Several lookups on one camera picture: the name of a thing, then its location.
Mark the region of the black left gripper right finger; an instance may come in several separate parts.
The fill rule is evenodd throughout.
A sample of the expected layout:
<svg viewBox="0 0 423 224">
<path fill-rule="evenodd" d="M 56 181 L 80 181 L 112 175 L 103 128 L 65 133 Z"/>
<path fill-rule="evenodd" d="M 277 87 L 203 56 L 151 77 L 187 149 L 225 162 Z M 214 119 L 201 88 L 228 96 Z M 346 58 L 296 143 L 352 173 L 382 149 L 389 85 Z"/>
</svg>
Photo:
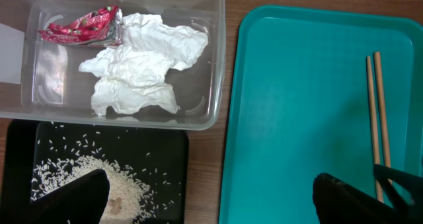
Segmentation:
<svg viewBox="0 0 423 224">
<path fill-rule="evenodd" d="M 313 181 L 313 204 L 320 224 L 408 223 L 393 208 L 327 173 Z"/>
</svg>

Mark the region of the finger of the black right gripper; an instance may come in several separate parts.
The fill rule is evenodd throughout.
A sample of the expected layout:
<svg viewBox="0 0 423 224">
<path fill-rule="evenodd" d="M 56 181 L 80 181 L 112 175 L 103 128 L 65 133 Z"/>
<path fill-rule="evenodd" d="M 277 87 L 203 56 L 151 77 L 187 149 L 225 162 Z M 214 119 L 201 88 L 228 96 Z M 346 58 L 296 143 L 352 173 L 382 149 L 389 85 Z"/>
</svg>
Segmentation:
<svg viewBox="0 0 423 224">
<path fill-rule="evenodd" d="M 397 219 L 403 223 L 422 223 L 422 177 L 383 165 L 373 166 L 373 175 L 393 205 Z M 392 180 L 411 195 L 413 204 L 407 204 L 389 182 Z"/>
</svg>

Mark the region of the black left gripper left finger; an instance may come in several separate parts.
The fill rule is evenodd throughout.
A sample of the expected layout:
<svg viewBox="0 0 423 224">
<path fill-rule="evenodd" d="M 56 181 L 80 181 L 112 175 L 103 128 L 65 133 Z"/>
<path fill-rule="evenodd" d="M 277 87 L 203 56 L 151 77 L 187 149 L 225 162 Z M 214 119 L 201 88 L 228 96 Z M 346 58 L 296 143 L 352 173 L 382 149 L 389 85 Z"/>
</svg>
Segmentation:
<svg viewBox="0 0 423 224">
<path fill-rule="evenodd" d="M 99 223 L 108 201 L 110 183 L 96 169 L 53 192 L 30 201 L 31 172 L 3 183 L 2 223 Z"/>
</svg>

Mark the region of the wooden chopstick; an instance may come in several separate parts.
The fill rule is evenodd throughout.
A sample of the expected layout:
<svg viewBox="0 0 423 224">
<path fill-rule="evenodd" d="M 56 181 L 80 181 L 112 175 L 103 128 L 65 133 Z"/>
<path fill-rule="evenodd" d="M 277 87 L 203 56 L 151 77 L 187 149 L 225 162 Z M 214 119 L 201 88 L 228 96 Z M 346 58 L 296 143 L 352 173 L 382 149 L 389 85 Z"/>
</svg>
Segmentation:
<svg viewBox="0 0 423 224">
<path fill-rule="evenodd" d="M 373 163 L 379 165 L 381 163 L 380 151 L 379 151 L 379 134 L 377 127 L 377 111 L 375 103 L 375 91 L 373 82 L 373 70 L 371 57 L 366 57 L 366 71 L 367 71 L 367 90 L 368 90 L 368 101 L 369 101 L 369 113 L 371 122 L 371 142 L 373 147 Z"/>
<path fill-rule="evenodd" d="M 378 95 L 379 117 L 380 117 L 381 135 L 382 135 L 382 143 L 383 143 L 384 165 L 386 167 L 391 168 L 391 152 L 390 152 L 390 144 L 389 144 L 385 91 L 383 86 L 383 72 L 382 72 L 380 52 L 375 52 L 373 55 L 373 58 L 374 58 L 375 72 L 376 72 L 377 95 Z"/>
</svg>

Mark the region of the rice pile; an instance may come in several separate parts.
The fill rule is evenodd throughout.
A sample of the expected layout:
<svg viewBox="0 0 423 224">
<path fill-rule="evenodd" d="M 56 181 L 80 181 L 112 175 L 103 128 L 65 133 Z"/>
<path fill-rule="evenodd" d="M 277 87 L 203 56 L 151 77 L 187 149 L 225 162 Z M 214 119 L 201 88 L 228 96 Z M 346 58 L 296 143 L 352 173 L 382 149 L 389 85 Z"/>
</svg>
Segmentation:
<svg viewBox="0 0 423 224">
<path fill-rule="evenodd" d="M 41 122 L 30 201 L 102 169 L 101 223 L 183 223 L 187 154 L 184 131 Z"/>
</svg>

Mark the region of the white napkin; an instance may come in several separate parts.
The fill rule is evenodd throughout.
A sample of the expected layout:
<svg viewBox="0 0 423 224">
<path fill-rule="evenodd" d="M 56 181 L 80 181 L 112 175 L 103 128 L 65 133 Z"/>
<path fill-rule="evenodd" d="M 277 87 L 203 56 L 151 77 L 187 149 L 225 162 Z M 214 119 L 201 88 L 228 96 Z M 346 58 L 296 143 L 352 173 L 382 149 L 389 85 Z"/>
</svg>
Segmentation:
<svg viewBox="0 0 423 224">
<path fill-rule="evenodd" d="M 209 43 L 208 34 L 190 26 L 168 26 L 160 15 L 134 13 L 123 18 L 122 43 L 82 62 L 80 72 L 98 77 L 91 108 L 98 116 L 111 107 L 118 114 L 135 114 L 159 106 L 179 110 L 173 86 L 165 82 L 170 69 L 191 68 Z"/>
</svg>

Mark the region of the red snack wrapper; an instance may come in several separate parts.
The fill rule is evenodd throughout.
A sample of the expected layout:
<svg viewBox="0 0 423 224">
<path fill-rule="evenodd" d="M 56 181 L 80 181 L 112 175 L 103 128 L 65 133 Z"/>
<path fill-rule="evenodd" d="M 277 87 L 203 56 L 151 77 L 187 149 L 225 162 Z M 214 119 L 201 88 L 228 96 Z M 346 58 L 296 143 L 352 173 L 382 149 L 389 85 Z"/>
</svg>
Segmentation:
<svg viewBox="0 0 423 224">
<path fill-rule="evenodd" d="M 68 25 L 50 23 L 39 30 L 47 42 L 71 46 L 108 47 L 122 43 L 122 10 L 117 5 L 103 7 Z"/>
</svg>

